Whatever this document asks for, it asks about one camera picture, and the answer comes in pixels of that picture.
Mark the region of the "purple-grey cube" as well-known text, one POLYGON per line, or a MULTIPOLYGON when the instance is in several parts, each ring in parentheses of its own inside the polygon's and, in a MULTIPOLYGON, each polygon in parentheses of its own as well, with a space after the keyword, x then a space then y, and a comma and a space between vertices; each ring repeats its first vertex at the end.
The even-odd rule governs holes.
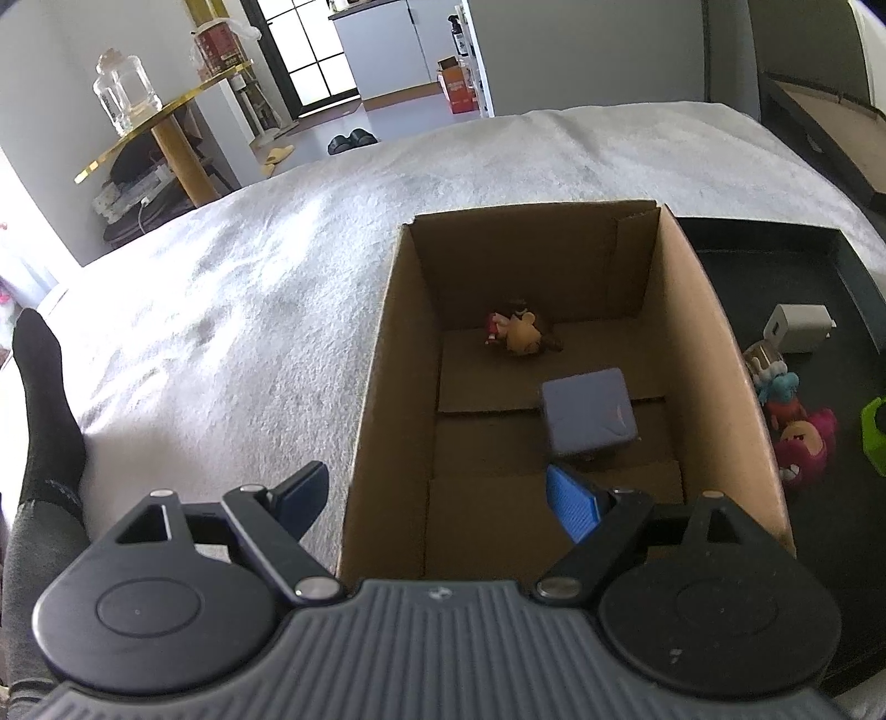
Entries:
POLYGON ((590 456, 638 438, 625 375, 618 368, 550 379, 540 408, 554 457, 590 456))

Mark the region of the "brown-haired girl figurine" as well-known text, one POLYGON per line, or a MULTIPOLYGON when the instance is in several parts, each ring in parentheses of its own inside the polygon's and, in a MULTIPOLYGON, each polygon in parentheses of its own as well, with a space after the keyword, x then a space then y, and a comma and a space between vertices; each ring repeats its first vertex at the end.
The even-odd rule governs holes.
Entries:
POLYGON ((563 343, 553 326, 533 312, 524 300, 513 300, 485 321, 485 345, 500 348, 513 357, 530 357, 542 352, 560 352, 563 343))

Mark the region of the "green hexagonal container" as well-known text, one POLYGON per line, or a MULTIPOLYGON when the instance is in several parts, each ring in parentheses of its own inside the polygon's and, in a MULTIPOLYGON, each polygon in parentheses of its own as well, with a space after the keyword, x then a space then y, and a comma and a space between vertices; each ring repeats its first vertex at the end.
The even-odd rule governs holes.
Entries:
POLYGON ((862 448, 878 476, 886 477, 886 399, 875 398, 861 411, 862 448))

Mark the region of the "brown cardboard box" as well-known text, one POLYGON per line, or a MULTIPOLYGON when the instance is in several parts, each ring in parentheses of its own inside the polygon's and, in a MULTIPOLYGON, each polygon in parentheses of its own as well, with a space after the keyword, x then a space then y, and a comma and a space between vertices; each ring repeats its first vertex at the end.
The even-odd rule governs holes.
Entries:
POLYGON ((532 585, 574 539, 545 472, 793 532, 732 327, 670 208, 529 204, 401 229, 338 570, 532 585))

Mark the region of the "white fluffy blanket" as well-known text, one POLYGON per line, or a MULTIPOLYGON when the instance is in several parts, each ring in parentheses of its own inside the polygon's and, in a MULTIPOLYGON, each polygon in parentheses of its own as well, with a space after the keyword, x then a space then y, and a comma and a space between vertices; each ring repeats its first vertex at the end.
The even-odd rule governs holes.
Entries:
POLYGON ((838 228, 884 270, 861 210, 724 105, 533 111, 329 157, 169 222, 42 303, 89 449, 87 528, 107 531, 158 487, 206 500, 310 459, 342 506, 399 229, 612 199, 838 228))

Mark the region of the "blue-haired small figurine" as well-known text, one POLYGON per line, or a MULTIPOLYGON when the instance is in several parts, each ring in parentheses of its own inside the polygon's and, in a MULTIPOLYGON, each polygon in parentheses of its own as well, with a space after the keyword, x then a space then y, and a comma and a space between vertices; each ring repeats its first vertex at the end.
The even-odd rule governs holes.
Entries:
POLYGON ((790 371, 772 343, 766 339, 753 343, 743 351, 743 362, 772 432, 782 432, 793 421, 808 419, 799 399, 799 375, 790 371))

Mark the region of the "pink bear figurine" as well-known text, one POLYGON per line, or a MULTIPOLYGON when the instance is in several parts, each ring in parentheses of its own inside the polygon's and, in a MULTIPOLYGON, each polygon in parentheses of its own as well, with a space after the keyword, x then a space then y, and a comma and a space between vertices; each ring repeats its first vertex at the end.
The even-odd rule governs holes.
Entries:
POLYGON ((793 421, 774 445, 778 476, 787 487, 814 483, 825 475, 837 451, 837 416, 821 408, 808 419, 793 421))

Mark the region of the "black sock leg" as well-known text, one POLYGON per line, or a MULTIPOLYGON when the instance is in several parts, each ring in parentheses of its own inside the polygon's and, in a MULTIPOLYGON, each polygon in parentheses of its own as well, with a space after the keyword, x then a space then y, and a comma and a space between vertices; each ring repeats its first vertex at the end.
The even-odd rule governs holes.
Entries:
POLYGON ((39 312, 18 316, 12 354, 23 381, 29 448, 4 558, 2 627, 6 716, 23 718, 57 686, 34 639, 32 616, 45 589, 89 546, 80 498, 87 450, 66 399, 59 341, 39 312))

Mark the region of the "white power adapter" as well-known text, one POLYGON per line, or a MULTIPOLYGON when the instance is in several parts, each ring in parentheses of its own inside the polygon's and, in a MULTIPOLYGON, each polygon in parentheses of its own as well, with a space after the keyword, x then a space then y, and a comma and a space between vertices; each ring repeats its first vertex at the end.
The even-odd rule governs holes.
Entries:
POLYGON ((781 354, 805 354, 816 351, 835 328, 825 305, 779 303, 764 324, 763 339, 781 354))

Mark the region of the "beige slippers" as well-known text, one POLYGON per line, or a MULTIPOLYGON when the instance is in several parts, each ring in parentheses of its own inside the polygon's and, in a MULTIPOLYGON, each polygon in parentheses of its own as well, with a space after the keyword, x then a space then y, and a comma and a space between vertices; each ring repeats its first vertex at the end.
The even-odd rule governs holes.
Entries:
POLYGON ((267 155, 264 156, 263 162, 261 162, 261 171, 263 171, 264 177, 272 177, 279 165, 282 162, 287 161, 287 159, 293 154, 295 151, 295 146, 293 144, 289 144, 284 147, 274 147, 271 148, 267 155))

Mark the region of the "black slippers pair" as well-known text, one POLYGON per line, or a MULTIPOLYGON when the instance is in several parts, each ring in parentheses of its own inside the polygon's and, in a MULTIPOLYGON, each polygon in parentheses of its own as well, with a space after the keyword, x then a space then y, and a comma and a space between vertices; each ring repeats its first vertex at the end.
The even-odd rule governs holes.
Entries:
POLYGON ((327 144, 329 156, 341 155, 341 153, 354 150, 355 148, 374 146, 378 140, 375 136, 362 127, 356 127, 348 135, 335 135, 327 144))

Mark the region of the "orange cardboard box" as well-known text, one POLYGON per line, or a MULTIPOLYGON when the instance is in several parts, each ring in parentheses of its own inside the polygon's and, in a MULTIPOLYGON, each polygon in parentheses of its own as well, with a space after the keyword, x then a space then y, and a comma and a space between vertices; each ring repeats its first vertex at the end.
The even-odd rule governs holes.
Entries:
POLYGON ((466 69, 455 57, 437 61, 437 78, 452 114, 479 110, 476 93, 468 82, 466 69))

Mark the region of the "clear glass jar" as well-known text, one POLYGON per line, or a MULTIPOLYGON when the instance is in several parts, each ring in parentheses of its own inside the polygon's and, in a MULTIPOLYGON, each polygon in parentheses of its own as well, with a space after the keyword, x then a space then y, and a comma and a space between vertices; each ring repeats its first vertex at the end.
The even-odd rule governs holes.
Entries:
POLYGON ((99 55, 93 93, 118 136, 128 135, 164 106, 141 60, 116 48, 99 55))

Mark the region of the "white kitchen cabinet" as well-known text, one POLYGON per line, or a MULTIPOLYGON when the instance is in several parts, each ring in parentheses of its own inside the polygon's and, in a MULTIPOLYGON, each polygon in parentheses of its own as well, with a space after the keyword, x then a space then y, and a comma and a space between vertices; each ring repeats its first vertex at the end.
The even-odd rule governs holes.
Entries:
POLYGON ((455 55, 455 2, 357 2, 331 16, 363 106, 441 95, 439 61, 455 55))

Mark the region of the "black bed frame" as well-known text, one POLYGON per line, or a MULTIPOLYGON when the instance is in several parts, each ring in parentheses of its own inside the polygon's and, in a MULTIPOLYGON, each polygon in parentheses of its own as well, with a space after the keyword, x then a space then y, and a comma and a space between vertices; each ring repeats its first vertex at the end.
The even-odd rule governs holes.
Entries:
POLYGON ((883 112, 856 97, 778 75, 761 75, 760 89, 763 102, 791 117, 856 197, 883 213, 883 112))

